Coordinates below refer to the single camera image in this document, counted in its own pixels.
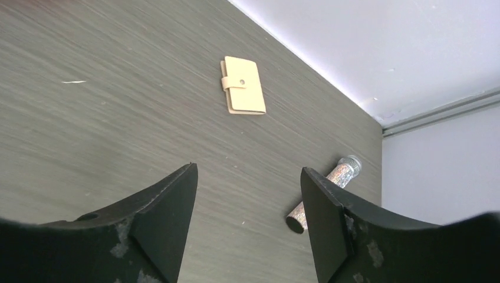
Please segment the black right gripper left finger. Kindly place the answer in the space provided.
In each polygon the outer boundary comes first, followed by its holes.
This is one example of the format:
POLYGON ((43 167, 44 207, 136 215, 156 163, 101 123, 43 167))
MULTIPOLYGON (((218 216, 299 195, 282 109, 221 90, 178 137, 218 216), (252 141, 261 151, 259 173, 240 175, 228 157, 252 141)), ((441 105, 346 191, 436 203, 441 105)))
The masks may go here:
POLYGON ((1 281, 176 282, 197 186, 189 163, 74 221, 1 219, 1 281))

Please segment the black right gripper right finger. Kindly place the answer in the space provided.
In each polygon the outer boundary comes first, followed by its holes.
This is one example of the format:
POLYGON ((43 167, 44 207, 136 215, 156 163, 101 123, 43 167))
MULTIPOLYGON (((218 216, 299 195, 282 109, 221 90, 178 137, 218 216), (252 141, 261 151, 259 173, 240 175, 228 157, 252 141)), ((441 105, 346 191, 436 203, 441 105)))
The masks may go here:
POLYGON ((319 282, 498 282, 499 213, 435 225, 381 208, 312 168, 301 193, 319 282))

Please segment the beige leather card holder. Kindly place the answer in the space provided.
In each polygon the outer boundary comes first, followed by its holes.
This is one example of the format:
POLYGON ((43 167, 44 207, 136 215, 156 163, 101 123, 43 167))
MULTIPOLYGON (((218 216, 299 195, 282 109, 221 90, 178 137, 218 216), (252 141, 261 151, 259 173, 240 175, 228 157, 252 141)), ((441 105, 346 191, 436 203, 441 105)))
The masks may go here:
POLYGON ((267 112, 257 64, 225 56, 221 61, 221 85, 231 114, 263 115, 267 112))

